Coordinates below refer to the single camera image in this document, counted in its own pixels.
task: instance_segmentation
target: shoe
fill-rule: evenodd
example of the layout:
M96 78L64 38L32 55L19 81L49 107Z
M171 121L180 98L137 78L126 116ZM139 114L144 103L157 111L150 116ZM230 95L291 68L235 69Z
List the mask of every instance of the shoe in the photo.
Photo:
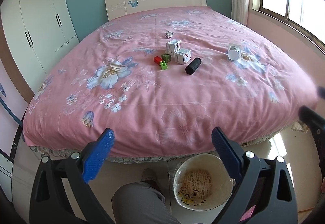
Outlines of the shoe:
M148 180L153 180L156 183L158 182L156 173L149 168L143 170L142 178L141 178L141 181L148 181Z

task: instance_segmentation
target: white wardrobe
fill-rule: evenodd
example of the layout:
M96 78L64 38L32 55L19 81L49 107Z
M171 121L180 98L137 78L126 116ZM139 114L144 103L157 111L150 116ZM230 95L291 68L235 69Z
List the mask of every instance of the white wardrobe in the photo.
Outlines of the white wardrobe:
M17 67L36 93L79 40L65 0L4 0L4 34Z

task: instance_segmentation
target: window sill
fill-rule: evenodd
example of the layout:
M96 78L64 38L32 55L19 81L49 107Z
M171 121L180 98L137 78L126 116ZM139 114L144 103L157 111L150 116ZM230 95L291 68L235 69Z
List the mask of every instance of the window sill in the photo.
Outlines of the window sill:
M290 34L294 35L296 38L301 40L303 43L305 43L307 46L313 49L313 51L320 57L322 57L325 60L325 46L322 43L316 43L314 40L312 40L309 36L305 35L303 32L300 32L295 27L289 25L283 20L280 20L274 16L271 16L265 12L255 10L255 9L249 9L249 12L251 12L254 15L257 15L259 17L262 17L280 28L284 29L285 31L289 32Z

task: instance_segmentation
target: black foam roller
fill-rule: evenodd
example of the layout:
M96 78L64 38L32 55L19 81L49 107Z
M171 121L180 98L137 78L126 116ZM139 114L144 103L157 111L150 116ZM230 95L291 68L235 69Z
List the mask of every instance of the black foam roller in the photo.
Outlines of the black foam roller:
M196 57L191 63L185 68L185 72L188 74L194 74L195 70L200 66L201 59Z

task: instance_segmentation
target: red lego brick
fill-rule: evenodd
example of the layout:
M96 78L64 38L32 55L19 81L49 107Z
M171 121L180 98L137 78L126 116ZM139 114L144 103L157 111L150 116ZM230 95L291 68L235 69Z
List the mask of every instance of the red lego brick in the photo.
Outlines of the red lego brick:
M160 57L158 57L158 56L154 57L154 58L153 58L153 60L154 60L154 61L155 61L155 63L156 63L156 64L158 64L158 65L160 65L160 62L162 62L162 61L163 61L163 59L162 59L162 58L160 58Z

